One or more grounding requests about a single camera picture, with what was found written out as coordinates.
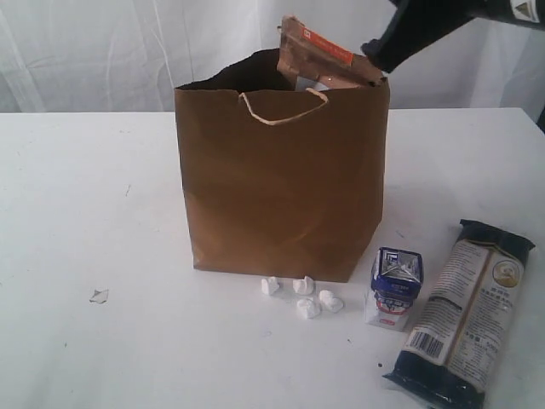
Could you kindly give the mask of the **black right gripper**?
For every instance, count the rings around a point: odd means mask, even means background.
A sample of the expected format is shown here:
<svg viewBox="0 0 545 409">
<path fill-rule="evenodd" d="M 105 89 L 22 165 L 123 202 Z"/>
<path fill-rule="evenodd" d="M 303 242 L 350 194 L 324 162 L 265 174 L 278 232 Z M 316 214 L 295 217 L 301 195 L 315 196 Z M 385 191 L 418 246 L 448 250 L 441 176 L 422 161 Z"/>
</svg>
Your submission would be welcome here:
<svg viewBox="0 0 545 409">
<path fill-rule="evenodd" d="M 386 31 L 361 46 L 371 64 L 387 73 L 477 18 L 544 29 L 544 0 L 403 0 L 393 5 Z"/>
</svg>

